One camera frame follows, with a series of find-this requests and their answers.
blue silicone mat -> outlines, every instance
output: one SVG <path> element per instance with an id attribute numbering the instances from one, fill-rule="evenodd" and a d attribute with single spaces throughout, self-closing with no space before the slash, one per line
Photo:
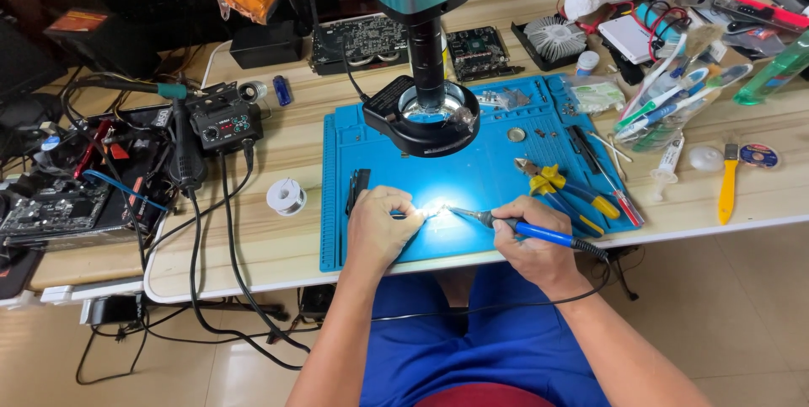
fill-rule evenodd
<path id="1" fill-rule="evenodd" d="M 475 141 L 458 153 L 442 158 L 403 157 L 389 138 L 364 123 L 361 104 L 339 107 L 333 114 L 326 115 L 320 271 L 339 270 L 346 260 L 346 200 L 351 173 L 360 168 L 370 169 L 369 188 L 398 187 L 413 195 L 417 208 L 446 203 L 482 210 L 528 193 L 529 178 L 514 167 L 514 158 L 528 158 L 539 167 L 558 163 L 563 175 L 591 185 L 620 209 L 603 174 L 591 173 L 584 158 L 574 151 L 565 131 L 565 127 L 572 124 L 584 132 L 594 129 L 586 115 L 562 113 L 563 103 L 572 101 L 562 85 L 561 75 L 537 75 L 471 86 L 469 89 L 477 95 L 483 91 L 502 92 L 504 87 L 521 90 L 531 102 L 510 112 L 481 107 L 480 133 Z M 511 128 L 524 130 L 525 140 L 509 141 L 506 131 Z M 545 137 L 536 133 L 536 129 L 544 132 Z M 590 136 L 587 140 L 612 182 L 623 188 L 603 145 Z M 569 193 L 561 195 L 606 233 L 637 228 L 623 213 L 618 219 L 610 220 L 578 197 Z M 540 195 L 536 198 L 544 201 Z M 426 260 L 491 249 L 494 249 L 493 230 L 468 218 L 440 214 L 425 222 L 396 261 Z"/>

red shirt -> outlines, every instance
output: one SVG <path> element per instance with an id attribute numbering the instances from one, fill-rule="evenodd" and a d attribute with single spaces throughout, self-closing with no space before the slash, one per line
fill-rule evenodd
<path id="1" fill-rule="evenodd" d="M 434 393 L 415 407 L 553 407 L 532 392 L 500 385 L 500 383 L 470 383 Z"/>

blue cable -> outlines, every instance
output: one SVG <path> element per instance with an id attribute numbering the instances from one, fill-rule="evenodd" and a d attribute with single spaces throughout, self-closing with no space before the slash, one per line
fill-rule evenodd
<path id="1" fill-rule="evenodd" d="M 113 185 L 113 186 L 119 188 L 120 190 L 124 191 L 125 193 L 127 193 L 129 195 L 136 196 L 137 198 L 139 198 L 139 199 L 145 201 L 146 203 L 148 203 L 149 205 L 152 205 L 152 206 L 154 206 L 154 207 L 156 207 L 158 209 L 162 209 L 163 211 L 168 211 L 168 208 L 166 208 L 165 206 L 158 205 L 158 204 L 154 203 L 153 201 L 149 200 L 147 197 L 133 191 L 132 189 L 130 189 L 126 185 L 123 185 L 122 183 L 117 182 L 115 179 L 110 178 L 109 176 L 106 176 L 106 174 L 101 173 L 100 171 L 95 171 L 95 170 L 85 170 L 84 171 L 84 177 L 87 178 L 88 180 L 90 180 L 90 177 L 92 177 L 92 176 L 95 176 L 96 178 L 101 179 L 102 181 L 104 181 L 106 183 L 109 183 L 110 185 Z"/>

blue shorts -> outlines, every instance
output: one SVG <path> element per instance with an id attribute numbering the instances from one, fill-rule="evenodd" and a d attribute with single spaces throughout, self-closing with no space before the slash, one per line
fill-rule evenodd
<path id="1" fill-rule="evenodd" d="M 548 301 L 507 262 L 481 265 L 469 308 Z M 448 311 L 430 273 L 383 278 L 373 317 Z M 373 322 L 362 407 L 411 406 L 465 383 L 501 383 L 557 407 L 609 405 L 571 329 L 553 306 L 493 309 L 469 315 Z"/>

person's left hand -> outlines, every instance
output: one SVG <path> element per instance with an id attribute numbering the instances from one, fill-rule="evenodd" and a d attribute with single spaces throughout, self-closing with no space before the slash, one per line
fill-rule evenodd
<path id="1" fill-rule="evenodd" d="M 361 271 L 381 278 L 402 248 L 424 223 L 423 213 L 410 203 L 413 196 L 377 186 L 359 193 L 349 218 L 348 254 L 344 271 Z M 406 217 L 394 219 L 391 211 Z"/>

